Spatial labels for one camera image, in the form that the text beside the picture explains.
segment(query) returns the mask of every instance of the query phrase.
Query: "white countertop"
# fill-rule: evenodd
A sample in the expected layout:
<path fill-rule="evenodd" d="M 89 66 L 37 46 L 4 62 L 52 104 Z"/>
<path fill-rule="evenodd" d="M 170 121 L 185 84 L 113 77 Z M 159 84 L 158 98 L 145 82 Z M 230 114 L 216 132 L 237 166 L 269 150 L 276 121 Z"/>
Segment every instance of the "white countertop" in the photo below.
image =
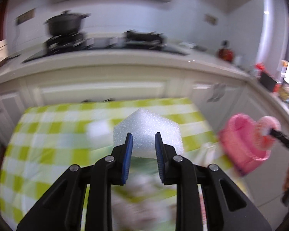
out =
<path fill-rule="evenodd" d="M 247 80 L 249 77 L 249 75 L 243 71 L 238 70 L 228 62 L 220 60 L 214 56 L 192 49 L 183 49 L 174 44 L 171 44 L 171 46 L 184 51 L 189 55 L 181 56 L 151 50 L 105 49 L 56 54 L 22 63 L 31 55 L 42 50 L 42 46 L 36 46 L 23 51 L 19 57 L 8 61 L 0 68 L 0 84 L 19 77 L 50 70 L 105 64 L 152 65 L 193 69 L 242 80 Z"/>

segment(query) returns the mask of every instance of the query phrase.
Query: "styrofoam block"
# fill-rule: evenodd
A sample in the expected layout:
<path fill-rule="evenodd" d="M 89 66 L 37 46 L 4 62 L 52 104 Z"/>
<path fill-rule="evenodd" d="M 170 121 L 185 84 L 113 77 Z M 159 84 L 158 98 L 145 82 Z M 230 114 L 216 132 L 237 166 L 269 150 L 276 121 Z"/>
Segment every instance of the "styrofoam block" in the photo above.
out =
<path fill-rule="evenodd" d="M 133 153 L 135 157 L 156 158 L 155 134 L 160 132 L 163 143 L 175 148 L 177 154 L 183 154 L 183 143 L 179 124 L 140 108 L 114 127 L 115 146 L 125 142 L 127 133 L 133 135 Z"/>

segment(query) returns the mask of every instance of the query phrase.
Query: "pink toy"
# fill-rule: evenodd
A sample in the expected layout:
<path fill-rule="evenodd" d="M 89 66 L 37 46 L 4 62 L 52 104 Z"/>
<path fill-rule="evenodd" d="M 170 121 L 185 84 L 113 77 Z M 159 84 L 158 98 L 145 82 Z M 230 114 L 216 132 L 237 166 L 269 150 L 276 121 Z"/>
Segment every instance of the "pink toy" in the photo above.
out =
<path fill-rule="evenodd" d="M 243 175 L 252 172 L 270 157 L 271 151 L 268 149 L 273 144 L 273 138 L 262 132 L 271 128 L 280 129 L 274 117 L 255 122 L 248 115 L 237 114 L 219 133 L 224 151 Z"/>

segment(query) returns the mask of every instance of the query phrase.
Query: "table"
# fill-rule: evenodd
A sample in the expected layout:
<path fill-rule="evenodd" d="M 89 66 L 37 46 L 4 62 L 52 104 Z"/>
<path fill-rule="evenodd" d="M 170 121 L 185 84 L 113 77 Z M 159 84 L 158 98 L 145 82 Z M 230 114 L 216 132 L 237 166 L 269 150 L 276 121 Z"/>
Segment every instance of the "table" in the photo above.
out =
<path fill-rule="evenodd" d="M 243 179 L 188 98 L 47 105 L 24 112 L 6 149 L 0 171 L 0 212 L 8 225 L 16 230 L 28 210 L 71 164 L 89 166 L 111 153 L 113 146 L 94 149 L 87 140 L 89 122 L 107 119 L 115 126 L 141 107 L 179 124 L 188 159 L 197 156 L 203 143 L 214 143 L 213 162 L 247 194 Z"/>

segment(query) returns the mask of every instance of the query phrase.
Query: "gas stove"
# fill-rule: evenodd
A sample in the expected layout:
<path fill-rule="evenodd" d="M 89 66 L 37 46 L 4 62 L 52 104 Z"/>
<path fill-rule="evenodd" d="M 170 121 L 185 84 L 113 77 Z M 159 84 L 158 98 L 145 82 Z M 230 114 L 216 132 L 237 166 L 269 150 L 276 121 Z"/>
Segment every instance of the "gas stove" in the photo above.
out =
<path fill-rule="evenodd" d="M 39 58 L 68 53 L 73 51 L 92 51 L 102 49 L 142 49 L 146 51 L 161 51 L 185 56 L 184 52 L 168 46 L 162 34 L 138 33 L 127 31 L 124 37 L 112 38 L 85 38 L 85 33 L 77 33 L 67 36 L 51 37 L 45 42 L 45 48 L 30 56 L 23 63 Z"/>

